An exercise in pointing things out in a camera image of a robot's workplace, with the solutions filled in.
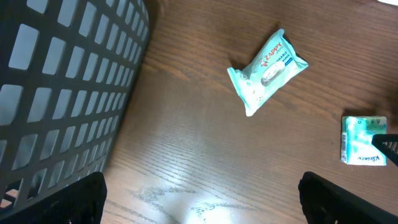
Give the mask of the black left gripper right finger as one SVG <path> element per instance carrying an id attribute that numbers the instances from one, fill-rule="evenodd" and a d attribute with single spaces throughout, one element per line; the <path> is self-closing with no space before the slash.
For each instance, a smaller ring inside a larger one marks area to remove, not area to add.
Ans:
<path id="1" fill-rule="evenodd" d="M 397 224 L 391 214 L 313 173 L 298 185 L 300 204 L 308 223 Z"/>

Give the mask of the white barcode scanner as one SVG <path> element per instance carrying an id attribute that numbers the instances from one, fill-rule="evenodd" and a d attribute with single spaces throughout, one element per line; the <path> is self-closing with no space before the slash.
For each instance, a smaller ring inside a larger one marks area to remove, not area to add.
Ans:
<path id="1" fill-rule="evenodd" d="M 390 4 L 393 6 L 398 6 L 398 0 L 378 0 L 379 2 Z"/>

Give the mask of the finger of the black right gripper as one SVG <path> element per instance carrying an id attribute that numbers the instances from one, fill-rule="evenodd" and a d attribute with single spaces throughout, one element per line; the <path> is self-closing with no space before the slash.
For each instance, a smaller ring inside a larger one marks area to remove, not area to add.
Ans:
<path id="1" fill-rule="evenodd" d="M 371 143 L 398 166 L 398 134 L 375 134 Z"/>

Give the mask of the grey plastic mesh basket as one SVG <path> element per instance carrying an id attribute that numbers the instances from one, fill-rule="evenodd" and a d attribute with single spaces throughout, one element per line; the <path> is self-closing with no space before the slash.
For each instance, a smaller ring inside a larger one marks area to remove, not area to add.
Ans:
<path id="1" fill-rule="evenodd" d="M 1 216 L 102 171 L 149 40 L 143 0 L 1 2 Z"/>

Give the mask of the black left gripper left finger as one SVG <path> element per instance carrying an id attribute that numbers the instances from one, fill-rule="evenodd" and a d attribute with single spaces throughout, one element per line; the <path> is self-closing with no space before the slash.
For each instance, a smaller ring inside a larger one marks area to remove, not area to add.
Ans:
<path id="1" fill-rule="evenodd" d="M 1 219 L 3 224 L 100 224 L 107 196 L 101 172 L 94 172 L 45 199 Z"/>

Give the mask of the mint Zappy wipes packet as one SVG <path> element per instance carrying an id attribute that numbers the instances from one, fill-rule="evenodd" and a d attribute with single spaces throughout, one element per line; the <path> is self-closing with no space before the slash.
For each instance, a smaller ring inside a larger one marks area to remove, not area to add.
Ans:
<path id="1" fill-rule="evenodd" d="M 308 67 L 288 40 L 285 30 L 271 35 L 253 61 L 243 70 L 227 69 L 242 99 L 247 116 L 252 116 L 279 88 Z"/>

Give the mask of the teal tissue pack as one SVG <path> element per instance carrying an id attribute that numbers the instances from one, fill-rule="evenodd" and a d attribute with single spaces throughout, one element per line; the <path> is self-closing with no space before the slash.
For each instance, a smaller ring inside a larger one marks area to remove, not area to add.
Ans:
<path id="1" fill-rule="evenodd" d="M 386 156 L 372 145 L 375 134 L 386 134 L 385 116 L 343 116 L 341 125 L 342 162 L 356 166 L 386 166 Z"/>

